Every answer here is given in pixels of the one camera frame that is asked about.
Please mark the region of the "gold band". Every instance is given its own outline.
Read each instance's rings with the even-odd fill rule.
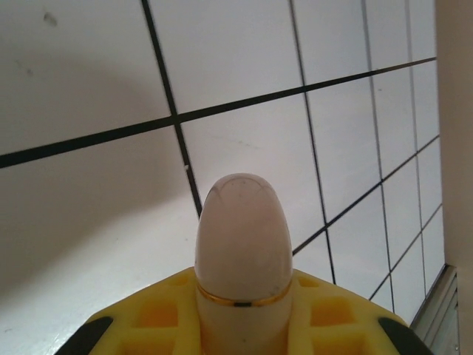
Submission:
[[[262,307],[264,305],[271,305],[279,301],[280,299],[284,298],[284,296],[289,292],[290,286],[291,286],[291,283],[289,283],[281,291],[281,293],[277,294],[276,296],[271,296],[271,297],[263,298],[256,301],[235,301],[235,300],[229,300],[227,298],[221,298],[221,297],[215,296],[214,294],[207,292],[199,283],[197,283],[197,289],[199,290],[200,294],[204,296],[204,298],[212,302],[215,302],[216,304],[227,305],[230,307]]]

